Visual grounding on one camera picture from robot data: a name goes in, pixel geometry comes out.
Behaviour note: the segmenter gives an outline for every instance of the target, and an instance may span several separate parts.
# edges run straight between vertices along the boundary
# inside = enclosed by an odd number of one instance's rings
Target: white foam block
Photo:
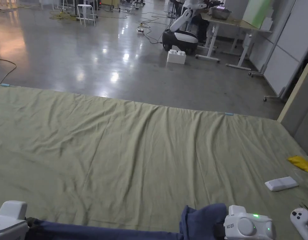
[[[185,63],[186,54],[184,51],[176,51],[170,50],[167,54],[167,62],[168,63],[178,63],[184,64]]]

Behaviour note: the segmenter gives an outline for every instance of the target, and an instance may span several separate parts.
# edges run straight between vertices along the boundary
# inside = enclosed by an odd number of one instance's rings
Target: black wheel
[[[168,45],[168,44],[164,44],[163,48],[165,49],[165,51],[170,51],[172,49],[172,45]]]
[[[188,48],[186,49],[186,55],[192,55],[194,53],[194,49]]]

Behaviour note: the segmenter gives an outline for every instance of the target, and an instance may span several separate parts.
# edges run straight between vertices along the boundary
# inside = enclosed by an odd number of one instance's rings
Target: white remote
[[[297,208],[292,211],[290,219],[302,238],[308,240],[308,210],[305,208]]]
[[[265,185],[272,191],[280,191],[288,188],[297,187],[298,183],[291,177],[277,178],[265,183]]]

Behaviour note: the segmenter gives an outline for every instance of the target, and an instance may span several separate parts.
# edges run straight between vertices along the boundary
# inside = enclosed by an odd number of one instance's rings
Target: person
[[[209,22],[204,20],[201,13],[207,13],[208,9],[198,9],[195,12],[195,16],[192,18],[191,23],[197,26],[197,39],[199,43],[206,41],[206,34]]]

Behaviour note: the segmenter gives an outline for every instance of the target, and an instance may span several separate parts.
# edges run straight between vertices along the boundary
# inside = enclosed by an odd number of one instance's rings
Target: wrinkled fabric
[[[241,205],[300,239],[289,214],[308,206],[308,157],[277,121],[104,97],[0,86],[0,206],[105,228],[179,232],[185,205]],[[265,182],[299,187],[271,192]]]

